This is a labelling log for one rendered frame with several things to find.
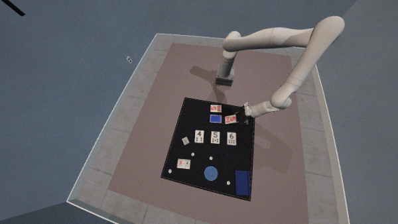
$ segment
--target pink surface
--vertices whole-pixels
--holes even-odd
[[[215,86],[222,48],[172,44],[130,134],[109,190],[208,223],[308,223],[295,93],[286,110],[256,118],[251,201],[162,179],[184,97],[242,106],[270,100],[288,56],[238,52],[231,87]]]

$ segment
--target wall outlet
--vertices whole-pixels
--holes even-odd
[[[132,61],[132,59],[130,58],[130,56],[128,56],[127,58],[127,61],[131,64],[131,63],[133,63],[133,61]]]

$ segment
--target blue gray wall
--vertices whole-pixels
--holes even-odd
[[[224,38],[233,30],[248,35],[270,27],[311,28],[331,15],[343,17],[346,29],[318,69],[350,220],[398,220],[393,1],[12,2],[26,15],[0,2],[0,220],[8,219],[3,222],[75,215],[76,223],[100,223],[64,202],[157,32]]]

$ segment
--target blue rectangle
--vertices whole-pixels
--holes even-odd
[[[211,115],[210,122],[211,123],[221,123],[222,117],[221,115]]]
[[[236,195],[250,196],[250,174],[249,171],[235,170]]]

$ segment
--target white card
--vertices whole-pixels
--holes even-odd
[[[227,133],[227,144],[236,145],[236,133]]]
[[[177,162],[177,168],[189,170],[190,160],[184,160],[184,159],[179,158],[178,162]]]
[[[236,115],[226,116],[226,125],[236,123]]]
[[[210,112],[221,113],[221,105],[211,105]]]
[[[204,131],[195,130],[195,143],[203,143]]]
[[[212,131],[211,143],[213,143],[213,144],[219,144],[220,143],[220,132],[219,131]]]
[[[183,138],[183,139],[182,139],[182,143],[184,143],[184,145],[189,144],[188,137]]]

